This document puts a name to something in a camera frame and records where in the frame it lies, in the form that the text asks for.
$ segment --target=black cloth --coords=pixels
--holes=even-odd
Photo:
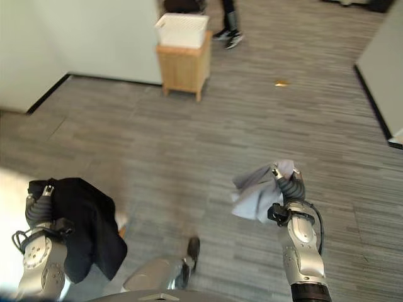
[[[206,0],[165,0],[168,13],[199,13],[206,8]]]
[[[69,279],[81,282],[95,263],[112,280],[127,254],[126,243],[118,234],[113,200],[81,178],[31,181],[28,193],[38,199],[47,184],[55,188],[53,219],[67,218],[75,227],[66,238],[64,269]]]
[[[378,13],[386,13],[393,2],[394,0],[371,0],[368,3],[368,8]]]
[[[221,5],[225,14],[235,11],[234,0],[221,0]]]

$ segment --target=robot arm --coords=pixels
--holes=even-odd
[[[64,261],[67,256],[64,238],[73,231],[74,226],[64,218],[53,222],[53,190],[52,186],[46,186],[37,200],[31,194],[27,197],[25,215],[31,228],[13,235],[14,244],[24,255],[24,273],[16,299],[36,297],[55,301],[63,290]]]
[[[305,201],[305,186],[298,171],[289,181],[276,168],[272,172],[283,193],[284,205],[274,204],[268,211],[268,218],[281,227],[279,239],[283,247],[283,264],[293,301],[331,302],[321,257],[322,218],[316,208]],[[309,208],[316,210],[321,223],[319,250],[313,228],[315,220],[309,214]]]

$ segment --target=white wall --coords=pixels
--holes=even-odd
[[[67,72],[31,0],[0,0],[0,108],[26,112]]]
[[[161,83],[155,0],[35,0],[73,73]]]
[[[0,108],[26,111],[65,73],[161,84],[156,0],[0,0]]]
[[[403,129],[403,0],[396,0],[357,61],[389,131]]]

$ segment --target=white basket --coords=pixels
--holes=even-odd
[[[159,43],[164,46],[200,48],[203,45],[208,16],[165,14],[156,24]]]

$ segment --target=black cable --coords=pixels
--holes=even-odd
[[[20,235],[25,237],[24,240],[28,239],[28,236],[26,236],[26,232],[17,231],[11,236],[11,240],[13,241],[14,246],[23,254],[23,250],[21,248]]]
[[[319,210],[314,206],[313,203],[310,203],[306,200],[303,200],[302,203],[305,203],[309,208],[313,209],[319,219],[319,227],[321,229],[321,240],[319,242],[319,247],[317,249],[319,255],[322,255],[322,251],[323,251],[323,242],[324,242],[324,236],[325,236],[325,229],[323,227],[323,220],[322,220],[322,215],[319,212]]]
[[[39,228],[41,230],[44,230],[44,231],[46,231],[46,232],[48,232],[48,233],[50,233],[50,234],[52,234],[52,235],[54,235],[56,237],[60,236],[60,232],[52,230],[51,228],[46,228],[44,226],[36,226],[35,228]]]

